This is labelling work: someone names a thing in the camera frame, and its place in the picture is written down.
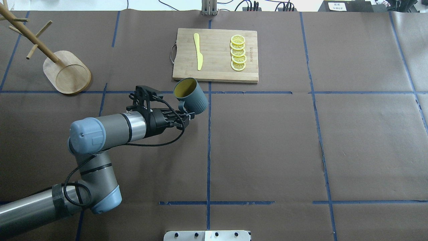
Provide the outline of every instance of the blue tape line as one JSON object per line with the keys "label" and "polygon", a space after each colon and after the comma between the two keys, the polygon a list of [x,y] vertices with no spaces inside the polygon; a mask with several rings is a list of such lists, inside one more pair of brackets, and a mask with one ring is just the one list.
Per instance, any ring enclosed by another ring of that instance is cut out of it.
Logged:
{"label": "blue tape line", "polygon": [[208,154],[207,154],[207,230],[210,230],[211,205],[211,81],[208,82]]}
{"label": "blue tape line", "polygon": [[409,71],[409,67],[407,66],[406,58],[404,57],[403,50],[401,49],[400,41],[398,40],[398,36],[397,36],[397,32],[395,30],[394,20],[392,19],[392,13],[391,12],[389,12],[389,19],[391,21],[392,31],[394,32],[395,41],[397,42],[397,46],[398,46],[398,49],[400,50],[400,55],[401,55],[401,58],[402,58],[403,63],[404,63],[404,68],[406,69],[407,77],[409,78],[410,85],[412,87],[412,91],[415,95],[416,104],[418,105],[419,113],[421,114],[421,118],[422,118],[422,122],[424,123],[425,132],[428,134],[428,126],[427,126],[427,122],[425,119],[425,115],[424,115],[424,112],[422,110],[418,95],[416,94],[415,85],[413,84],[413,79],[412,79],[412,76],[410,75],[410,71]]}
{"label": "blue tape line", "polygon": [[[271,205],[275,201],[211,201],[210,205]],[[177,201],[159,202],[161,206],[167,205],[207,205],[205,201]]]}
{"label": "blue tape line", "polygon": [[291,91],[212,91],[213,94],[293,94]]}
{"label": "blue tape line", "polygon": [[81,211],[80,217],[79,217],[79,225],[77,226],[76,241],[80,240],[80,232],[82,231],[82,223],[83,223],[83,214],[84,214],[84,211]]}
{"label": "blue tape line", "polygon": [[311,85],[312,103],[314,105],[315,121],[317,123],[317,131],[318,131],[318,139],[319,139],[320,146],[321,146],[322,162],[324,164],[324,179],[325,179],[325,187],[327,189],[328,206],[330,209],[331,227],[333,229],[334,241],[337,241],[336,224],[334,221],[334,213],[333,213],[333,203],[331,201],[330,184],[328,182],[327,164],[325,162],[324,147],[323,147],[322,137],[321,137],[321,128],[320,128],[320,123],[319,123],[319,118],[318,118],[318,110],[317,110],[317,105],[316,105],[316,100],[315,100],[314,84],[312,82],[312,74],[311,74],[311,70],[309,68],[309,55],[308,55],[308,47],[307,47],[307,43],[306,43],[305,27],[303,24],[303,15],[302,15],[302,12],[300,12],[299,14],[300,14],[300,24],[302,26],[303,45],[305,48],[305,55],[306,55],[306,65],[308,68],[308,75],[309,75],[309,80],[310,80],[310,85]]}
{"label": "blue tape line", "polygon": [[[28,18],[29,15],[30,15],[30,12],[27,11],[27,15],[25,15],[25,18]],[[16,39],[15,47],[13,47],[12,55],[10,56],[9,63],[7,64],[6,71],[4,72],[3,79],[2,79],[1,84],[0,84],[0,91],[3,90],[4,82],[6,82],[7,74],[9,73],[10,66],[12,65],[13,57],[15,55],[16,49],[18,48],[18,44],[19,44],[20,39],[21,39],[21,35],[18,34],[18,38]]]}
{"label": "blue tape line", "polygon": [[[428,200],[361,200],[361,201],[333,201],[333,204],[407,204],[407,203],[424,203]],[[328,201],[313,201],[315,205],[325,205]]]}
{"label": "blue tape line", "polygon": [[271,205],[275,201],[213,201],[211,205]]}
{"label": "blue tape line", "polygon": [[98,116],[101,116],[101,114],[103,114],[104,99],[106,97],[106,89],[107,89],[107,83],[104,86],[103,97],[101,98],[100,112],[98,113]]}
{"label": "blue tape line", "polygon": [[60,92],[55,90],[2,90],[0,93],[10,94],[59,94]]}
{"label": "blue tape line", "polygon": [[315,94],[413,94],[411,91],[314,91]]}
{"label": "blue tape line", "polygon": [[117,11],[116,26],[114,27],[113,42],[111,43],[112,48],[114,48],[114,44],[116,43],[116,34],[117,34],[117,27],[119,26],[119,17],[120,17],[120,11]]}
{"label": "blue tape line", "polygon": [[159,205],[207,205],[205,201],[191,201],[191,202],[159,202]]}

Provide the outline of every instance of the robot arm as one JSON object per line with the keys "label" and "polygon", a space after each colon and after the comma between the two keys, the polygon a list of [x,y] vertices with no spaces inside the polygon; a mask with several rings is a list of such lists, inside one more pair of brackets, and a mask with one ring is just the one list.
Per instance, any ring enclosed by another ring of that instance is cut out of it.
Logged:
{"label": "robot arm", "polygon": [[[163,101],[160,91],[136,86],[130,94],[133,105],[127,112],[97,118],[85,118],[71,124],[68,147],[78,167],[65,184],[0,206],[0,240],[27,232],[55,220],[69,217],[86,208],[100,214],[117,207],[121,201],[108,149],[119,145],[161,146],[177,140],[195,113],[181,113]],[[150,108],[151,101],[165,103],[168,108]],[[159,135],[166,128],[182,130],[178,138],[159,145],[129,144]],[[68,183],[79,170],[81,179]]]}

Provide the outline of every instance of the wooden peg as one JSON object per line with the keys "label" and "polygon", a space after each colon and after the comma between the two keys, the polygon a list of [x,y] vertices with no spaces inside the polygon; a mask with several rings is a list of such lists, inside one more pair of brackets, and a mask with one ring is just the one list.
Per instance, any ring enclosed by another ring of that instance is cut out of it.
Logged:
{"label": "wooden peg", "polygon": [[38,33],[36,33],[36,37],[39,37],[40,35],[42,35],[42,33],[50,26],[52,24],[52,20],[50,20],[47,24],[45,24],[44,26],[43,26],[43,28],[38,32]]}
{"label": "wooden peg", "polygon": [[9,28],[10,28],[11,30],[13,30],[13,31],[17,32],[18,34],[20,34],[20,35],[24,36],[24,35],[21,33],[21,31],[19,31],[17,28],[12,27],[12,26],[9,26]]}
{"label": "wooden peg", "polygon": [[15,22],[29,22],[27,18],[14,18],[13,21]]}
{"label": "wooden peg", "polygon": [[52,62],[56,63],[59,60],[57,56],[42,42],[40,41],[35,34],[33,34],[23,23],[13,21],[17,17],[13,15],[3,4],[0,3],[0,14],[3,15],[15,28],[19,31],[20,34],[24,35],[28,40],[33,44],[37,44],[38,48],[50,59]]}
{"label": "wooden peg", "polygon": [[28,53],[28,55],[27,55],[26,59],[28,59],[28,60],[29,60],[29,59],[31,58],[31,56],[34,54],[34,51],[36,51],[37,47],[38,47],[38,44],[35,44],[35,45],[31,48],[31,50],[30,50],[30,52]]}

